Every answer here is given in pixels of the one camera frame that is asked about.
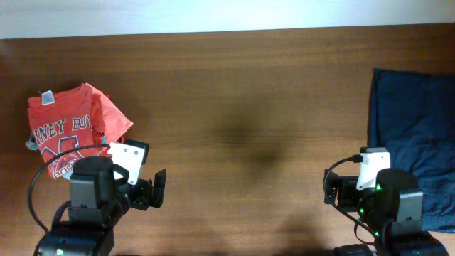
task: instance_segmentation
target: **navy blue cloth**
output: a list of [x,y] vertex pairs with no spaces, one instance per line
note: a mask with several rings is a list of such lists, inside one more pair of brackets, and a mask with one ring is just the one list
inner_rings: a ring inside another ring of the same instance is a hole
[[424,229],[455,233],[455,75],[375,70],[369,146],[413,173],[424,192]]

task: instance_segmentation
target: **wood grain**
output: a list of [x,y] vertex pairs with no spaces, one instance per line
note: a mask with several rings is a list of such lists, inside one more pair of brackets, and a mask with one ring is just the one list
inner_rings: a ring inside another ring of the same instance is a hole
[[[131,210],[113,255],[299,255],[357,243],[323,204],[324,168],[366,144],[373,68],[455,72],[452,24],[0,41],[0,247],[30,255],[26,207],[41,156],[27,98],[89,82],[150,143],[142,178],[168,169],[163,207]],[[357,165],[340,167],[358,173]],[[68,182],[40,178],[47,224]],[[455,254],[455,238],[434,234]]]

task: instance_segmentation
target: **white wall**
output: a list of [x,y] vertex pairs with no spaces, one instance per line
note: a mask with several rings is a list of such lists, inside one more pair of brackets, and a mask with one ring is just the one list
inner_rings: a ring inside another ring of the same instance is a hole
[[0,0],[0,38],[455,21],[455,0]]

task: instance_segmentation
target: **white tag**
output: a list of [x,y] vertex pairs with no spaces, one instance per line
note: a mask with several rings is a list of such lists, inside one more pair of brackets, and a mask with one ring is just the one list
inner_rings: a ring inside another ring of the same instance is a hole
[[389,152],[361,153],[360,174],[357,180],[357,190],[376,186],[378,172],[390,168]]
[[[136,146],[130,146],[122,143],[109,143],[110,149],[107,153],[112,155],[114,164],[118,164],[129,172],[128,183],[136,185],[141,171],[142,159],[144,158],[145,149]],[[114,172],[114,178],[122,178],[122,175]]]
[[55,103],[54,94],[51,90],[41,93],[41,102],[43,105],[49,105]]

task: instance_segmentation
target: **red fabric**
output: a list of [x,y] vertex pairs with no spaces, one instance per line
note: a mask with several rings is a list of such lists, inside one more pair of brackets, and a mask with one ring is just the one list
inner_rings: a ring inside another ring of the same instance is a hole
[[[54,98],[55,103],[44,106],[41,97],[28,99],[30,128],[44,161],[76,146],[101,144],[103,136],[107,143],[116,142],[133,125],[102,92],[89,84],[56,93]],[[67,154],[48,167],[49,175],[58,178],[72,171],[78,159],[99,154],[107,155],[104,149]]]

